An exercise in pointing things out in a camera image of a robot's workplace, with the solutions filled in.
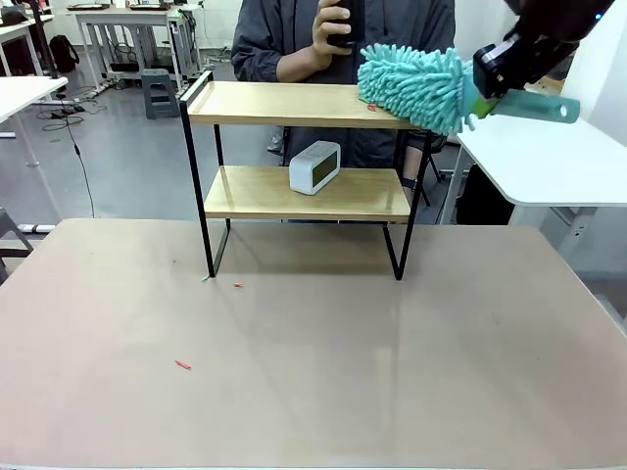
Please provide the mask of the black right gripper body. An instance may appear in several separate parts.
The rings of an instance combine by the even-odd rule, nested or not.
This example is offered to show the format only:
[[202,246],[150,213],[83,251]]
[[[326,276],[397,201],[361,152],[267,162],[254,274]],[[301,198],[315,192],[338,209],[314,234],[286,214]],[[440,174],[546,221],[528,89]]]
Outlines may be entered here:
[[499,44],[489,44],[473,55],[474,85],[485,99],[522,90],[565,60],[579,42],[563,42],[540,35],[522,35],[513,29]]

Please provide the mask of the person's right hand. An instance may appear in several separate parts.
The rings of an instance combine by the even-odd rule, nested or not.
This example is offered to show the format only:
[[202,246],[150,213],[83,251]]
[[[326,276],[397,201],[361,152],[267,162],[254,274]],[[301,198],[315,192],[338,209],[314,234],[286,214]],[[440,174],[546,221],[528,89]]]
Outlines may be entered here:
[[330,36],[343,36],[351,32],[348,24],[351,13],[345,7],[340,7],[338,1],[320,0],[313,21],[313,63],[317,71],[327,69],[335,56],[351,56],[351,48],[331,45]]

